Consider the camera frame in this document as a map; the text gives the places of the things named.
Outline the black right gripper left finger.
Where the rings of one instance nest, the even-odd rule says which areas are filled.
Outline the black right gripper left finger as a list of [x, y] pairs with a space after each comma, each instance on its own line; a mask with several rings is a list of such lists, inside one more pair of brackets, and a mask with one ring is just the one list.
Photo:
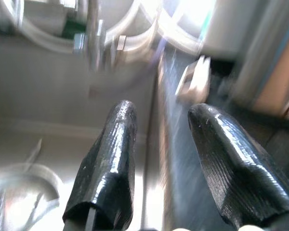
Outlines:
[[65, 231], [125, 231], [133, 217], [135, 105], [122, 100], [83, 158], [63, 213]]

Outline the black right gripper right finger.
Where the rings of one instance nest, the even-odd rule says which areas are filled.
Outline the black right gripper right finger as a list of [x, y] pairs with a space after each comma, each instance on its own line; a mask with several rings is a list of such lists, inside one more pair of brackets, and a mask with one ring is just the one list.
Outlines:
[[289, 229], [289, 178], [239, 124], [214, 106], [192, 105], [188, 124], [223, 220], [240, 229]]

